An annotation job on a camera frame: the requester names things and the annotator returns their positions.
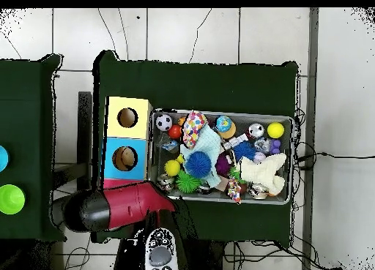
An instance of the metal tray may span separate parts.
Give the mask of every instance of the metal tray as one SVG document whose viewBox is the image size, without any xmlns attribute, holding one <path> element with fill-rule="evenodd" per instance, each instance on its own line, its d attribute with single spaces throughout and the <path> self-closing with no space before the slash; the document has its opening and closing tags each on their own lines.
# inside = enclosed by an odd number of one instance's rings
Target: metal tray
<svg viewBox="0 0 375 270">
<path fill-rule="evenodd" d="M 156 118 L 161 114 L 168 114 L 172 119 L 173 123 L 176 124 L 177 120 L 181 117 L 186 117 L 191 110 L 163 110 L 155 109 L 152 111 L 149 118 L 149 160 L 147 166 L 147 178 L 156 182 L 157 176 L 164 173 L 163 167 L 168 160 L 176 159 L 179 153 L 171 154 L 165 149 L 159 149 L 156 147 L 155 142 L 161 131 L 155 126 Z M 251 124 L 260 123 L 267 128 L 267 125 L 277 121 L 283 124 L 285 132 L 280 138 L 281 140 L 281 152 L 285 153 L 287 158 L 284 166 L 278 171 L 278 175 L 285 178 L 285 185 L 281 193 L 275 197 L 267 197 L 264 200 L 256 200 L 251 197 L 249 193 L 241 196 L 242 203 L 258 203 L 258 204 L 273 204 L 283 205 L 289 202 L 292 194 L 292 166 L 294 156 L 294 119 L 288 116 L 271 116 L 271 115 L 259 115 L 259 114 L 241 114 L 241 113 L 219 113 L 219 112 L 205 112 L 202 113 L 208 119 L 215 119 L 220 115 L 227 115 L 235 124 L 237 131 L 235 136 L 238 137 L 243 134 Z M 182 196 L 185 200 L 196 200 L 196 201 L 216 201 L 222 203 L 234 203 L 234 201 L 227 196 L 224 192 L 215 190 L 208 195 L 202 195 L 198 193 L 185 194 L 179 191 L 177 188 L 172 190 L 168 196 L 172 199 L 178 199 Z"/>
</svg>

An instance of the yellow box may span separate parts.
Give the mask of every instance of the yellow box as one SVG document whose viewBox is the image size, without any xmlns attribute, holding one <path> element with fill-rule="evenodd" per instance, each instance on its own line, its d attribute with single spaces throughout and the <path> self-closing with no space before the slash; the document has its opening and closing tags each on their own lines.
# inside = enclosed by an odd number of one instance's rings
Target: yellow box
<svg viewBox="0 0 375 270">
<path fill-rule="evenodd" d="M 107 137 L 148 140 L 149 100 L 109 97 Z"/>
</svg>

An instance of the hole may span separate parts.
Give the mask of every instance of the hole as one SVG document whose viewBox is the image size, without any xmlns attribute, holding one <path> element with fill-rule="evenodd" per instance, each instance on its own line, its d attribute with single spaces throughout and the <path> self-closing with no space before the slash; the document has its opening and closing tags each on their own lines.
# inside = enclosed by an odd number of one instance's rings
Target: hole
<svg viewBox="0 0 375 270">
<path fill-rule="evenodd" d="M 112 162 L 116 169 L 120 171 L 130 171 L 137 165 L 137 152 L 133 147 L 121 146 L 114 152 Z"/>
<path fill-rule="evenodd" d="M 138 122 L 137 112 L 132 108 L 123 108 L 120 110 L 119 114 L 117 114 L 117 121 L 122 127 L 134 127 Z"/>
</svg>

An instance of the green spiky ball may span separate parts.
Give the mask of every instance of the green spiky ball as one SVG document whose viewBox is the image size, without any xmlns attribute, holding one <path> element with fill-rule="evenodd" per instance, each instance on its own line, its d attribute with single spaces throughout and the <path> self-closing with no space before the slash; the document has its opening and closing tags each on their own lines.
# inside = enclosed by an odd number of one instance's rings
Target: green spiky ball
<svg viewBox="0 0 375 270">
<path fill-rule="evenodd" d="M 231 169 L 229 170 L 229 175 L 233 176 L 241 184 L 246 184 L 247 183 L 245 180 L 242 180 L 240 178 L 240 172 L 237 171 L 235 167 L 231 167 Z"/>
<path fill-rule="evenodd" d="M 195 192 L 201 185 L 201 180 L 194 178 L 183 170 L 180 170 L 178 178 L 176 180 L 176 184 L 181 192 L 185 194 L 191 194 L 192 192 Z"/>
</svg>

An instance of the green bowl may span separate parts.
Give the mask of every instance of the green bowl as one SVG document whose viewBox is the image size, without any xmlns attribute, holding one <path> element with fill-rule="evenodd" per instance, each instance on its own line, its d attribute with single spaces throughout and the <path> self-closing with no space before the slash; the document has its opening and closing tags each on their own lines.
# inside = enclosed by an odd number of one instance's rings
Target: green bowl
<svg viewBox="0 0 375 270">
<path fill-rule="evenodd" d="M 16 214 L 25 204 L 23 191 L 15 185 L 7 184 L 0 187 L 0 212 Z"/>
</svg>

